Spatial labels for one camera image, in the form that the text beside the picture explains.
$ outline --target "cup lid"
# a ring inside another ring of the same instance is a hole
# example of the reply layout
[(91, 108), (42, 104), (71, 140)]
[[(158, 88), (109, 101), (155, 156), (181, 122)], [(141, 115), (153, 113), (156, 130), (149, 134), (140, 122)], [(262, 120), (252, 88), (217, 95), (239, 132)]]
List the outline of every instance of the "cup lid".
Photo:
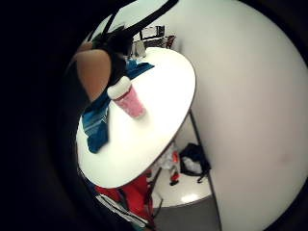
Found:
[(116, 84), (107, 88), (107, 94), (111, 99), (117, 99), (126, 93), (131, 85), (131, 80), (127, 76), (123, 76)]

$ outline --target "person's arm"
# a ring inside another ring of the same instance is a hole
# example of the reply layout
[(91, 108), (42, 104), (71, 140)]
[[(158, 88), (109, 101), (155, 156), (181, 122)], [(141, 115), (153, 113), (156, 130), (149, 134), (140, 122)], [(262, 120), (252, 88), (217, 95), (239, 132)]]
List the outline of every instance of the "person's arm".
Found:
[(90, 101), (94, 101), (106, 88), (111, 76), (112, 64), (103, 50), (82, 51), (75, 55), (78, 78)]

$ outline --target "white wall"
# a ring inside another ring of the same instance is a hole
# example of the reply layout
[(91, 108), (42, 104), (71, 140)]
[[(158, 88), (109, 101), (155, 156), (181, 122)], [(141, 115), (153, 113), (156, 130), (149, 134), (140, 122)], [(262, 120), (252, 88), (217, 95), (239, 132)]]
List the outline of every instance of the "white wall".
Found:
[[(138, 1), (116, 21), (134, 23), (164, 2)], [(192, 109), (222, 229), (263, 230), (307, 177), (307, 68), (273, 23), (237, 1), (180, 0), (160, 21), (195, 68)]]

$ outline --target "backpack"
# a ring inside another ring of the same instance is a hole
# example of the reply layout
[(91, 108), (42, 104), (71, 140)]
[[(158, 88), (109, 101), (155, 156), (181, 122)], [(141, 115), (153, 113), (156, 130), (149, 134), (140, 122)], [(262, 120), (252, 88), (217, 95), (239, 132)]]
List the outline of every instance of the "backpack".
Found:
[(160, 172), (161, 169), (159, 168), (150, 182), (147, 182), (146, 179), (150, 173), (149, 170), (120, 188), (105, 189), (94, 186), (98, 193), (96, 198), (112, 212), (131, 222), (134, 227), (146, 227), (148, 230), (155, 230), (154, 218), (158, 212), (154, 215), (151, 194)]
[(181, 173), (189, 176), (199, 176), (197, 183), (202, 183), (202, 178), (211, 169), (202, 146), (190, 142), (179, 153), (179, 156)]

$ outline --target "red object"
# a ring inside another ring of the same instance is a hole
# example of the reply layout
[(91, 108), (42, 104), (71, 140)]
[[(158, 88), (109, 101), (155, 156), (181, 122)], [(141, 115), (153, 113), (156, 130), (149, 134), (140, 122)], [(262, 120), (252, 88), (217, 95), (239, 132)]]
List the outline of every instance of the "red object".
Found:
[(180, 174), (179, 174), (178, 172), (175, 172), (175, 173), (171, 176), (170, 180), (171, 180), (171, 181), (177, 181), (177, 180), (179, 179), (179, 177), (180, 177)]
[(177, 151), (173, 151), (173, 153), (172, 153), (172, 161), (174, 163), (178, 163), (179, 162), (179, 155), (178, 155)]
[[(104, 189), (99, 186), (96, 186), (95, 189), (97, 192), (107, 195), (112, 200), (120, 202), (118, 189)], [(121, 189), (125, 193), (129, 211), (153, 223), (153, 202), (151, 198), (147, 198), (150, 195), (147, 193), (149, 188), (146, 181), (146, 174), (141, 175), (131, 183), (121, 187)]]
[(169, 36), (169, 37), (167, 38), (167, 45), (166, 45), (166, 48), (171, 48), (174, 39), (175, 39), (175, 36)]

